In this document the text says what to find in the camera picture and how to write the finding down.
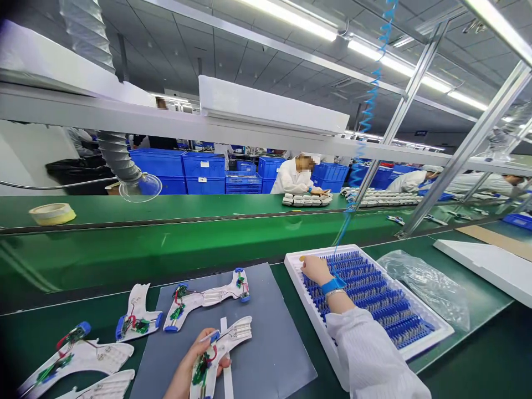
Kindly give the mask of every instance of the masking tape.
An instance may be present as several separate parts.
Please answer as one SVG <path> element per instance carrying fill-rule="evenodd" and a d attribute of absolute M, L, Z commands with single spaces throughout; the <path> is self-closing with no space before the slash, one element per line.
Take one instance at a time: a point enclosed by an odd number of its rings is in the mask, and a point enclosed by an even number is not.
<path fill-rule="evenodd" d="M 67 203 L 53 203 L 30 209 L 29 214 L 39 226 L 54 226 L 75 219 L 76 214 Z"/>

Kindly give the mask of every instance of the white cap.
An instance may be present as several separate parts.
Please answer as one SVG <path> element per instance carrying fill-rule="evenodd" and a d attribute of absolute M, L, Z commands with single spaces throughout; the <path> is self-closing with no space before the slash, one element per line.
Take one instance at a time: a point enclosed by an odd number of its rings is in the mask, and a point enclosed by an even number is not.
<path fill-rule="evenodd" d="M 426 170 L 427 172 L 434 172 L 434 173 L 443 172 L 443 168 L 441 166 L 436 166 L 436 165 L 423 165 L 421 169 Z"/>
<path fill-rule="evenodd" d="M 301 154 L 311 157 L 316 165 L 319 165 L 321 162 L 321 154 L 315 154 L 313 152 L 301 152 Z"/>

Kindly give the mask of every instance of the gray work mat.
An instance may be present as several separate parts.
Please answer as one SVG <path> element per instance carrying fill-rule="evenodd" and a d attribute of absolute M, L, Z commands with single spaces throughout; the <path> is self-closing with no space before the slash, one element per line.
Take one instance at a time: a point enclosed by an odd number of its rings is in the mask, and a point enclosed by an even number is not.
<path fill-rule="evenodd" d="M 245 268 L 251 300 L 226 299 L 209 308 L 189 313 L 181 331 L 164 332 L 162 327 L 148 337 L 131 399 L 162 398 L 173 374 L 198 334 L 204 328 L 220 329 L 220 319 L 230 327 L 244 316 L 252 316 L 253 337 L 231 352 L 234 399 L 284 399 L 318 374 L 306 352 L 268 263 Z M 231 282 L 233 272 L 188 282 L 194 291 L 205 291 Z M 156 310 L 166 314 L 176 285 L 163 287 Z M 225 398 L 223 374 L 216 382 L 216 399 Z"/>

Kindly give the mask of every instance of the ceiling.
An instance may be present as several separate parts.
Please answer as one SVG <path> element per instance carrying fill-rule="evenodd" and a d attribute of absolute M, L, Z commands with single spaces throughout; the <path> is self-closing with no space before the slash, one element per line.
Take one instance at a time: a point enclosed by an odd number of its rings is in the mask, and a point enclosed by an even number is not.
<path fill-rule="evenodd" d="M 180 2 L 366 75 L 375 68 L 374 62 L 350 49 L 341 49 L 335 43 L 328 43 L 237 0 Z M 352 0 L 294 2 L 314 7 L 320 16 L 326 18 L 342 21 L 349 19 L 353 29 L 373 38 L 378 37 L 378 30 L 383 25 L 381 19 Z M 26 11 L 12 19 L 71 48 L 71 40 L 59 14 L 58 3 L 59 0 L 31 0 Z M 143 0 L 99 0 L 99 3 L 117 74 L 121 75 L 121 54 L 117 38 L 117 34 L 121 33 L 125 37 L 130 80 L 145 90 L 163 92 L 166 88 L 197 94 L 198 58 L 201 58 L 202 73 L 205 75 L 350 115 L 355 115 L 358 104 L 367 99 L 368 87 L 360 82 L 355 81 L 340 89 L 334 87 L 347 78 L 345 75 L 290 54 L 265 48 Z M 381 8 L 386 6 L 385 0 L 377 0 L 375 4 Z M 455 0 L 400 0 L 396 21 L 416 28 L 456 6 Z M 500 0 L 498 7 L 513 26 L 519 29 L 520 34 L 531 42 L 532 8 L 528 0 Z M 466 14 L 453 20 L 440 48 L 462 60 L 473 74 L 464 72 L 440 55 L 436 56 L 430 71 L 456 86 L 461 85 L 461 93 L 487 104 L 497 89 L 475 74 L 480 72 L 497 85 L 502 85 L 518 59 L 489 30 L 478 34 L 463 34 L 462 29 L 472 19 L 470 14 Z M 401 35 L 396 30 L 392 33 L 396 38 Z M 396 49 L 396 54 L 415 63 L 422 49 L 423 46 L 417 42 L 410 42 Z M 408 83 L 407 77 L 387 68 L 383 68 L 382 80 L 402 88 Z M 419 95 L 475 117 L 480 115 L 477 109 L 424 86 L 420 88 Z M 530 98 L 532 85 L 524 90 L 519 100 L 527 101 Z M 382 133 L 386 130 L 398 101 L 398 95 L 379 91 L 371 132 Z M 414 101 L 400 131 L 467 132 L 472 126 L 472 122 Z"/>

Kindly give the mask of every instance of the blue wristband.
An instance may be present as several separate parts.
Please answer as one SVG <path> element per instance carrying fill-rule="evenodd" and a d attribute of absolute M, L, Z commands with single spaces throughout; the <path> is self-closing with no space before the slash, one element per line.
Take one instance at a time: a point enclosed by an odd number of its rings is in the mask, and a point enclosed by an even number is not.
<path fill-rule="evenodd" d="M 346 286 L 345 281 L 343 281 L 341 278 L 336 277 L 332 280 L 330 280 L 328 283 L 325 283 L 321 286 L 321 291 L 323 294 L 327 294 L 331 291 L 334 291 L 336 289 L 343 289 Z"/>

